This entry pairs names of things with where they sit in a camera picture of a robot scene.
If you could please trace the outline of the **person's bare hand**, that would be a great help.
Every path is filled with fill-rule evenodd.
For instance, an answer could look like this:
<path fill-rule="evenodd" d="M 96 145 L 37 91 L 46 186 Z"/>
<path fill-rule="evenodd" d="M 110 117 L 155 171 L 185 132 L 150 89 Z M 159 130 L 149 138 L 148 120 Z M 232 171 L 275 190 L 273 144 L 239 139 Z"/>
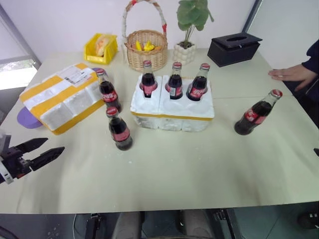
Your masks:
<path fill-rule="evenodd" d="M 295 87 L 295 91 L 303 89 L 318 76 L 317 73 L 307 69 L 302 64 L 286 69 L 273 69 L 268 72 L 268 75 L 278 81 L 300 82 Z"/>

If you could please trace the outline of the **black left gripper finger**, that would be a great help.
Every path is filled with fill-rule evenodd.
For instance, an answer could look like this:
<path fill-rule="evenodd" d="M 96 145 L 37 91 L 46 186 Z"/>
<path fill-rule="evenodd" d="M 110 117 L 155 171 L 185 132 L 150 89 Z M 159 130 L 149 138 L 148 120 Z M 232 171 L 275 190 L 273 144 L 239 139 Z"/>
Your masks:
<path fill-rule="evenodd" d="M 64 149 L 65 147 L 52 148 L 40 154 L 37 158 L 30 161 L 30 168 L 33 171 L 38 170 L 39 168 L 57 159 L 62 154 Z"/>
<path fill-rule="evenodd" d="M 48 138 L 46 137 L 30 139 L 16 146 L 17 153 L 18 155 L 23 155 L 25 153 L 31 152 L 41 147 L 47 140 Z"/>

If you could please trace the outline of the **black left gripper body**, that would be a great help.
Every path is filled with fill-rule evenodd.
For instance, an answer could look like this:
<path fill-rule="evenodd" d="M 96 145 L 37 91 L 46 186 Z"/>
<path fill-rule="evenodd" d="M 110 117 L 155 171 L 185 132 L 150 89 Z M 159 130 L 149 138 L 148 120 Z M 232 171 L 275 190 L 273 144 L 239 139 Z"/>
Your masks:
<path fill-rule="evenodd" d="M 18 155 L 16 146 L 3 151 L 0 154 L 0 179 L 8 179 L 9 175 L 12 179 L 19 179 L 31 172 L 29 163 Z"/>

